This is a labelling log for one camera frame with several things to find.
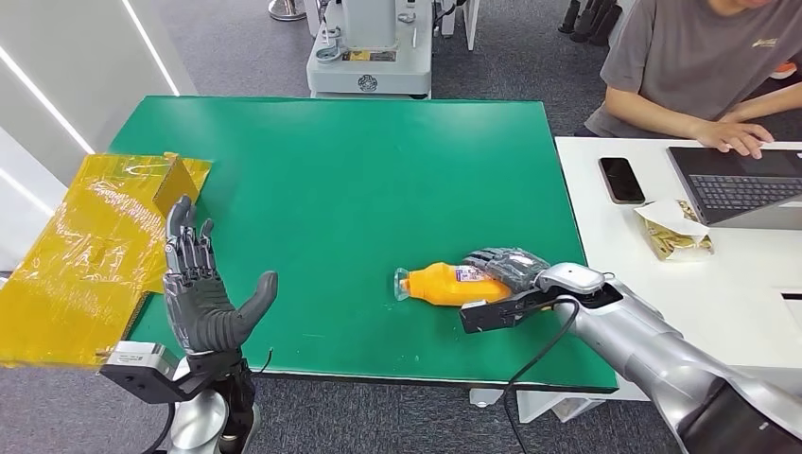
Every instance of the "smartphone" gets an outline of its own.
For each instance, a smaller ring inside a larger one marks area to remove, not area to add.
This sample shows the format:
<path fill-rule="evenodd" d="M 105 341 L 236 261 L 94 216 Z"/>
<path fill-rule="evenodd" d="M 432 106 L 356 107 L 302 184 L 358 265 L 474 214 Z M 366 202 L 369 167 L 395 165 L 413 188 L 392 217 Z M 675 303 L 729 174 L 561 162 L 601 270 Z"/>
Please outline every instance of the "smartphone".
<path fill-rule="evenodd" d="M 646 201 L 629 161 L 624 158 L 601 158 L 599 165 L 614 203 L 641 204 Z"/>

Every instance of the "robotic thumb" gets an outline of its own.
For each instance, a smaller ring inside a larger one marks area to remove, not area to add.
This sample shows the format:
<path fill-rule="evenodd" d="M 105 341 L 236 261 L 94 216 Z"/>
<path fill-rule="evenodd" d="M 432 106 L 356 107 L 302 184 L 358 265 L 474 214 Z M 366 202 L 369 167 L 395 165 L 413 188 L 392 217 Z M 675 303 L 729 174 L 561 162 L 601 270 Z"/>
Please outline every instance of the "robotic thumb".
<path fill-rule="evenodd" d="M 251 335 L 251 331 L 275 301 L 276 293 L 278 293 L 278 273 L 265 271 L 259 276 L 253 296 L 236 312 L 235 335 L 238 344 L 241 345 Z"/>

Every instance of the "person's hand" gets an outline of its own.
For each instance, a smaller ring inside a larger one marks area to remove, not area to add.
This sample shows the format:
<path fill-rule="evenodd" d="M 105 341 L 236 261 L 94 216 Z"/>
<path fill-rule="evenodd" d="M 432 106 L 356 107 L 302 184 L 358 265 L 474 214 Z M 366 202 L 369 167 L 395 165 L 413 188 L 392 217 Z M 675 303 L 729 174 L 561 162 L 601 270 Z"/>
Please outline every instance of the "person's hand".
<path fill-rule="evenodd" d="M 463 264 L 483 271 L 500 281 L 515 293 L 534 288 L 534 280 L 540 271 L 550 267 L 546 260 L 519 248 L 486 248 L 473 251 Z"/>
<path fill-rule="evenodd" d="M 215 264 L 207 219 L 195 231 L 195 206 L 182 196 L 167 216 L 165 302 L 170 327 L 187 355 L 239 348 L 270 308 L 278 274 L 266 271 L 240 309 L 228 299 Z"/>
<path fill-rule="evenodd" d="M 742 156 L 756 159 L 762 157 L 760 146 L 774 142 L 775 138 L 761 125 L 705 121 L 692 132 L 692 137 L 705 147 L 713 147 L 722 153 L 734 149 Z"/>
<path fill-rule="evenodd" d="M 743 123 L 748 118 L 742 113 L 741 103 L 736 104 L 729 112 L 719 119 L 720 123 Z"/>

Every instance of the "orange bottle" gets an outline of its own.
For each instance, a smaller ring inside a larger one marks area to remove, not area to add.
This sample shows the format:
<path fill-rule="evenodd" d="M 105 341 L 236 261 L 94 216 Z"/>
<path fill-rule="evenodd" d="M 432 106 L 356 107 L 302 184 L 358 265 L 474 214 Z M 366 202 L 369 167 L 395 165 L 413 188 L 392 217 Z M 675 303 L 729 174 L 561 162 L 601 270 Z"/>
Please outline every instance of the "orange bottle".
<path fill-rule="evenodd" d="M 419 271 L 399 268 L 394 278 L 395 299 L 409 297 L 436 306 L 462 306 L 484 300 L 494 303 L 510 296 L 510 289 L 484 272 L 468 265 L 434 263 Z"/>

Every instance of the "green tabletop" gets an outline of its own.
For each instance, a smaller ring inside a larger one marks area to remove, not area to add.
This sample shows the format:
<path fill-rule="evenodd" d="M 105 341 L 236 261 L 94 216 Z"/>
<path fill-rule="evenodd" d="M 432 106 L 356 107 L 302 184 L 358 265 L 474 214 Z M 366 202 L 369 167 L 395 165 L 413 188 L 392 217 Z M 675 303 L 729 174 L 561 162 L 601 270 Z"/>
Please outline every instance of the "green tabletop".
<path fill-rule="evenodd" d="M 110 152 L 164 151 L 214 161 L 199 217 L 215 220 L 235 305 L 278 271 L 278 299 L 243 348 L 254 368 L 272 348 L 276 374 L 498 384 L 559 328 L 553 314 L 468 335 L 456 308 L 395 301 L 394 270 L 487 246 L 584 263 L 540 102 L 147 97 Z M 180 352 L 161 295 L 131 339 Z M 521 381 L 617 387 L 572 336 Z"/>

